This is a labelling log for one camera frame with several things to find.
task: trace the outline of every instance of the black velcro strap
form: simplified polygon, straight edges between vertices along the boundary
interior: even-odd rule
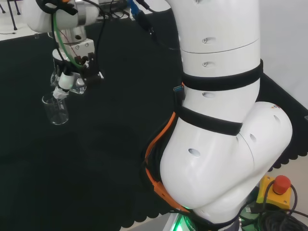
[[[221,91],[242,88],[256,82],[263,74],[263,61],[250,71],[233,76],[223,77],[196,77],[183,75],[183,83],[194,90]]]
[[[174,112],[186,123],[194,125],[205,130],[217,132],[220,134],[236,136],[241,128],[242,123],[230,122],[222,119],[205,116],[203,114],[194,112],[182,106],[184,87],[179,86],[173,89],[174,91]]]

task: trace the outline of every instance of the glass beaker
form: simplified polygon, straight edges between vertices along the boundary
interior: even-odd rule
[[[42,102],[49,121],[54,125],[61,125],[68,121],[68,111],[64,99],[58,100],[50,92],[43,96]]]

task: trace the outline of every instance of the green cable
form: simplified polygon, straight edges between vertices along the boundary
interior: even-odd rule
[[[53,15],[53,25],[54,25],[54,30],[57,34],[57,37],[58,37],[58,40],[59,40],[59,43],[64,51],[64,53],[66,54],[67,58],[69,59],[69,61],[74,65],[76,66],[77,68],[82,68],[83,66],[82,65],[79,65],[78,63],[76,63],[75,59],[67,52],[67,50],[65,49],[65,46],[62,42],[62,39],[61,39],[61,36],[60,36],[60,32],[59,32],[59,29],[58,29],[58,26],[57,26],[57,20],[56,20],[56,14]]]

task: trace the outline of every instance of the screw hole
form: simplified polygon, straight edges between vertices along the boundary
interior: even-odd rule
[[[255,143],[257,141],[256,137],[253,134],[250,134],[250,139]]]
[[[213,99],[215,97],[214,93],[211,92],[203,92],[202,93],[203,97],[209,98],[209,99]]]
[[[190,154],[194,155],[195,157],[199,157],[201,155],[198,150],[195,150],[193,148],[188,149],[188,151],[190,152]]]

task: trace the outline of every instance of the white wall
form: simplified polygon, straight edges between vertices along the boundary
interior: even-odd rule
[[[264,72],[308,108],[308,1],[260,4]]]

